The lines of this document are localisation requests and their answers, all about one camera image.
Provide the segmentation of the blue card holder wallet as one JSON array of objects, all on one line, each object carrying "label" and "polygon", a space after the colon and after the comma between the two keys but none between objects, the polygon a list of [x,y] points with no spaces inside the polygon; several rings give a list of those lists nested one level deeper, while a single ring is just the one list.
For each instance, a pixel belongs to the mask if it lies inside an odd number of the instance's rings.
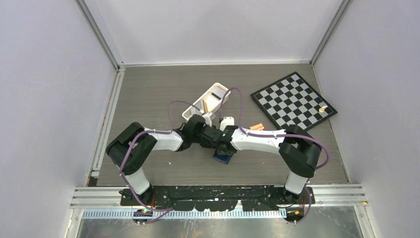
[{"label": "blue card holder wallet", "polygon": [[219,153],[218,153],[218,150],[216,149],[216,150],[214,151],[214,154],[213,154],[213,159],[215,159],[215,160],[217,160],[217,161],[219,161],[219,162],[222,162],[222,163],[224,163],[224,164],[229,164],[229,162],[230,162],[230,160],[231,160],[232,156],[233,156],[233,155],[224,155],[224,154],[219,154]]}]

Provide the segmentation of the white plastic tray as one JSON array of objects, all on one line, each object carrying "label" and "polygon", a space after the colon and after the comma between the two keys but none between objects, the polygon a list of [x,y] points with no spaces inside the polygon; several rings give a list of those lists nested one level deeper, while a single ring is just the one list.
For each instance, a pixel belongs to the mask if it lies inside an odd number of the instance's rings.
[{"label": "white plastic tray", "polygon": [[185,121],[194,115],[202,113],[216,113],[222,104],[227,102],[230,92],[224,97],[225,93],[228,91],[228,88],[223,86],[220,83],[214,83],[202,96],[200,96],[193,105],[198,108],[198,110],[189,106],[183,113],[182,117]]}]

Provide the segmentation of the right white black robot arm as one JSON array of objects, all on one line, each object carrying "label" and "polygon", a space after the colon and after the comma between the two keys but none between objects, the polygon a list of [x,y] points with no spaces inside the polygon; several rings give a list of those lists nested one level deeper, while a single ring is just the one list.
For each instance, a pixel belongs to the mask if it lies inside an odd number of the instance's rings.
[{"label": "right white black robot arm", "polygon": [[201,144],[216,148],[221,155],[252,150],[280,156],[289,168],[283,198],[296,203],[303,196],[307,181],[315,175],[322,147],[296,125],[287,129],[250,130],[228,125],[224,130],[206,127],[200,136]]}]

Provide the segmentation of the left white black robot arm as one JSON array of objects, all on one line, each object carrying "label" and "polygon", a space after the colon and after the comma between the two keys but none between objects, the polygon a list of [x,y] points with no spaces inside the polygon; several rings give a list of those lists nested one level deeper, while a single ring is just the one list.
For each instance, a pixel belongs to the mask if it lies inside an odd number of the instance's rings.
[{"label": "left white black robot arm", "polygon": [[195,143],[203,148],[215,148],[211,140],[207,141],[203,136],[207,128],[213,132],[218,131],[216,126],[207,124],[200,115],[192,116],[172,131],[152,130],[133,122],[108,144],[105,152],[119,168],[123,180],[133,188],[133,199],[140,205],[147,205],[151,201],[152,192],[142,165],[149,154],[160,150],[180,152]]}]

